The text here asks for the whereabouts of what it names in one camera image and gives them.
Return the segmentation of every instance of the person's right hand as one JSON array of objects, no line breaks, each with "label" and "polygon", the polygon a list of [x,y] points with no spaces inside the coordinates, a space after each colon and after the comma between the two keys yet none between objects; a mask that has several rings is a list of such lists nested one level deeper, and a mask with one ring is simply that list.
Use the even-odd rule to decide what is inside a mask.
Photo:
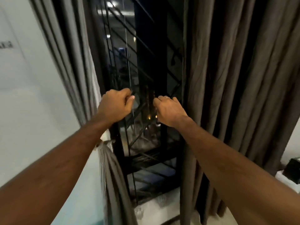
[{"label": "person's right hand", "polygon": [[170,99],[167,96],[160,95],[153,100],[153,105],[157,110],[159,122],[167,126],[176,127],[176,124],[182,117],[188,117],[176,97]]}]

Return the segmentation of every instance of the floor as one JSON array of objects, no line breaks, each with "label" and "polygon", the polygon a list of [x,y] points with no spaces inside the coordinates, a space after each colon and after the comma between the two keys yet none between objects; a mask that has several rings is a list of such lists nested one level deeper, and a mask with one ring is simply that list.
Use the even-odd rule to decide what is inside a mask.
[{"label": "floor", "polygon": [[[180,225],[179,221],[176,221],[172,223],[171,225]],[[194,212],[192,219],[191,219],[191,225],[201,225],[200,223],[200,217],[198,212]],[[207,225],[237,225],[237,222],[235,221],[233,215],[229,211],[229,209],[226,209],[226,212],[222,218],[218,216],[209,217],[207,221]]]}]

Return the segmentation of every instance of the white wall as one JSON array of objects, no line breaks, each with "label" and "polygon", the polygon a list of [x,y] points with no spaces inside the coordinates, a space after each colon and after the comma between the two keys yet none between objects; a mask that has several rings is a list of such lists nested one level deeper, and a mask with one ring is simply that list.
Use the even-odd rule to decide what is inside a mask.
[{"label": "white wall", "polygon": [[[79,128],[28,0],[0,0],[0,186]],[[103,218],[99,159],[93,151],[53,224]]]},{"label": "white wall", "polygon": [[288,164],[291,158],[300,157],[300,120],[298,120],[291,138],[282,155],[281,162]]}]

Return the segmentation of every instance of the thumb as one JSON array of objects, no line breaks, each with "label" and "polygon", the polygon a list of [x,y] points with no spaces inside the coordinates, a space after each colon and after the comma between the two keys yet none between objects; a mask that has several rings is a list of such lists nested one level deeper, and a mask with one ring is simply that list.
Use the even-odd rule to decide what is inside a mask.
[{"label": "thumb", "polygon": [[134,99],[135,99],[135,96],[134,96],[134,95],[130,96],[130,97],[127,99],[126,104],[125,104],[126,110],[131,111],[132,105],[133,105],[133,102],[134,102]]}]

